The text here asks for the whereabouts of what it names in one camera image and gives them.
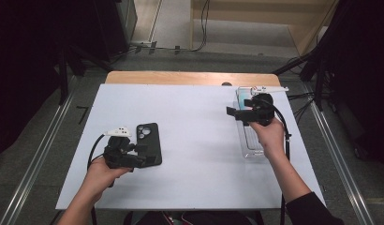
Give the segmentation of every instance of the table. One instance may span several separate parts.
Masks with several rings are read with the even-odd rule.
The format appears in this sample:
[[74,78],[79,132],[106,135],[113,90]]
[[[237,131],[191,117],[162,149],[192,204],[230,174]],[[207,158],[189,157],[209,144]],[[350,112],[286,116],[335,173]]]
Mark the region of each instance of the table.
[[[280,84],[273,74],[111,72],[98,90],[56,208],[67,208],[79,189],[90,149],[101,133],[123,125],[133,131],[137,124],[151,122],[159,126],[163,163],[117,179],[96,208],[279,208],[281,191],[268,160],[242,157],[235,120],[225,110],[237,86],[218,86],[223,82]],[[323,201],[286,94],[273,94],[273,99],[292,134],[291,162]],[[105,145],[103,139],[96,155]]]
[[[205,2],[191,0],[191,40],[193,20],[200,20]],[[209,20],[287,24],[299,54],[304,55],[337,4],[337,0],[211,0]]]

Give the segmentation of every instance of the phone case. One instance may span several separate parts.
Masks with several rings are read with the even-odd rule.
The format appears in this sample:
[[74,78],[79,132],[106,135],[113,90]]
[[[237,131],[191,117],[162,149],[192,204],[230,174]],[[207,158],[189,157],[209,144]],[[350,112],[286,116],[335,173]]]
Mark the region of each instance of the phone case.
[[136,133],[137,144],[147,146],[146,151],[138,152],[139,156],[146,157],[145,164],[142,167],[160,165],[162,163],[162,151],[157,123],[138,125]]

